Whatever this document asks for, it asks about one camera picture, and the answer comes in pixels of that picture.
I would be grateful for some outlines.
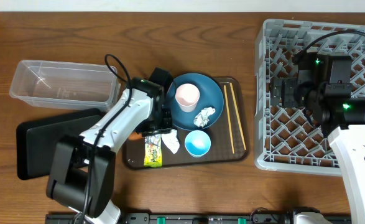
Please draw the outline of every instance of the pink cup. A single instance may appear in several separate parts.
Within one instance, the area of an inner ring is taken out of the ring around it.
[[[177,88],[175,99],[184,112],[192,112],[199,102],[199,89],[192,84],[183,84]]]

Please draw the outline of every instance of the pair of chopsticks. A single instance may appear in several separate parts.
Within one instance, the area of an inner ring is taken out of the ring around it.
[[[230,85],[231,91],[232,91],[232,97],[233,97],[233,103],[234,103],[234,110],[236,112],[236,116],[238,117],[238,124],[239,124],[240,135],[242,136],[244,150],[246,150],[246,143],[244,142],[244,135],[243,135],[243,130],[242,130],[242,124],[240,123],[240,116],[239,116],[238,104],[236,103],[236,97],[234,96],[233,85],[232,85],[232,83],[229,83],[229,85]],[[224,86],[224,94],[225,94],[225,102],[226,102],[226,112],[228,114],[229,135],[231,136],[232,153],[234,154],[233,135],[232,135],[232,126],[231,126],[231,115],[229,114],[229,103],[228,103],[228,94],[227,94],[227,91],[226,91],[226,85]]]

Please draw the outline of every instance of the green led indicator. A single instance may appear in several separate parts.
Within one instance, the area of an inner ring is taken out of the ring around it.
[[[346,103],[344,103],[344,104],[343,104],[343,108],[344,108],[344,109],[348,109],[348,108],[350,108],[350,107],[351,107],[351,105],[348,105],[348,104],[346,104]]]

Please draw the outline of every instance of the wooden table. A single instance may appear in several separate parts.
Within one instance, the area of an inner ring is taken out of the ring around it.
[[[26,13],[0,12],[0,223],[43,223],[48,212],[68,212],[45,196],[47,177],[16,176],[16,127],[70,111],[37,108],[8,91],[22,59],[104,64],[117,55],[130,74],[155,67],[179,75],[230,75],[243,89],[253,148],[256,81],[254,41],[265,19],[365,24],[365,14],[298,13]],[[349,213],[341,177],[259,170],[253,152],[243,162],[131,171],[119,155],[113,202],[152,212],[250,213],[311,206]]]

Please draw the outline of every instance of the dish rack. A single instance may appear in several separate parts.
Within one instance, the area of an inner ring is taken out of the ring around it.
[[[268,19],[256,39],[257,105],[254,159],[258,168],[319,175],[341,175],[336,157],[320,128],[313,128],[303,109],[270,106],[273,77],[297,76],[292,56],[316,38],[365,26]],[[351,97],[365,98],[365,37],[341,34],[316,43],[309,50],[344,52],[351,56]]]

